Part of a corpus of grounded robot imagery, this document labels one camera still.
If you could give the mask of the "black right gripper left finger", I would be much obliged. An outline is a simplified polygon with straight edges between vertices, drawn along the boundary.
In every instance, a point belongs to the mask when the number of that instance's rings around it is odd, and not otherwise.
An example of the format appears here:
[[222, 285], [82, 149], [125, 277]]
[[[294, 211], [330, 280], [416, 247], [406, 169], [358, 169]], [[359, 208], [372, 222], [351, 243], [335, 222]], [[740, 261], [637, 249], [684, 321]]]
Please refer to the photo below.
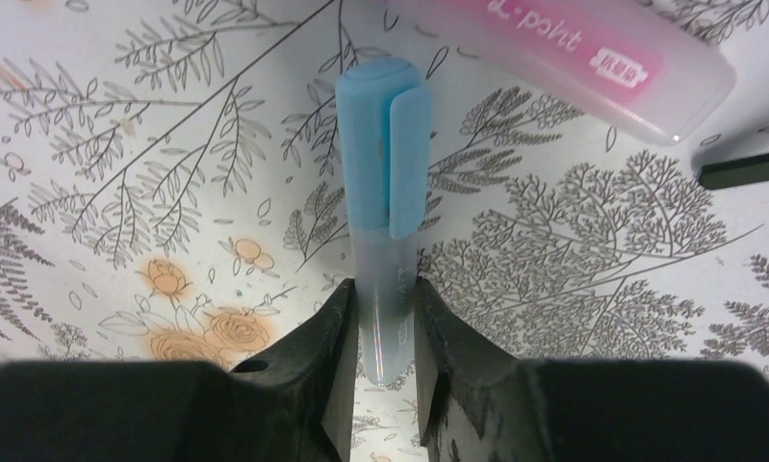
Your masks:
[[0, 461], [347, 461], [358, 324], [343, 281], [231, 371], [209, 362], [0, 367]]

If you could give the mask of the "light blue highlighter pen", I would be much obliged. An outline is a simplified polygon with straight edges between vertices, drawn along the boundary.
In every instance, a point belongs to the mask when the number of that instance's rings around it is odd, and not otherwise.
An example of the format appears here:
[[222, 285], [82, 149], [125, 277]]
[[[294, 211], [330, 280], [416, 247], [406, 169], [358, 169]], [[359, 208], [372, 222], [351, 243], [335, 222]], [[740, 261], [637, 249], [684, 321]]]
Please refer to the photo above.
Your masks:
[[411, 63], [385, 58], [346, 71], [336, 103], [362, 365], [370, 383], [387, 385], [414, 357], [431, 95]]

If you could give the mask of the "pink highlighter pen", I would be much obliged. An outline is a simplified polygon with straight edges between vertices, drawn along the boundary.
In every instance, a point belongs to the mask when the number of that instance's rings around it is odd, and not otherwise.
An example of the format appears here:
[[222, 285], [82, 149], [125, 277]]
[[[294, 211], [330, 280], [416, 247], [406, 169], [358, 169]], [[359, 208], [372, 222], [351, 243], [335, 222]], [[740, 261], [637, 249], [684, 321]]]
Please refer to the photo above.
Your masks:
[[389, 1], [428, 32], [640, 141], [674, 145], [729, 96], [715, 47], [633, 1]]

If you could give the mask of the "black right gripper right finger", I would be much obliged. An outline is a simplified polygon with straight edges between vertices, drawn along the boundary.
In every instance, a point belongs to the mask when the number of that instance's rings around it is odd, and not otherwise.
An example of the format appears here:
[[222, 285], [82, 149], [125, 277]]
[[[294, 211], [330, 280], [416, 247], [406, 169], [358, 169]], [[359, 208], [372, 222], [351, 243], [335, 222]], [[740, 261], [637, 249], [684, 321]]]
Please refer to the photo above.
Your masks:
[[415, 289], [420, 443], [432, 461], [769, 461], [769, 381], [696, 359], [519, 359]]

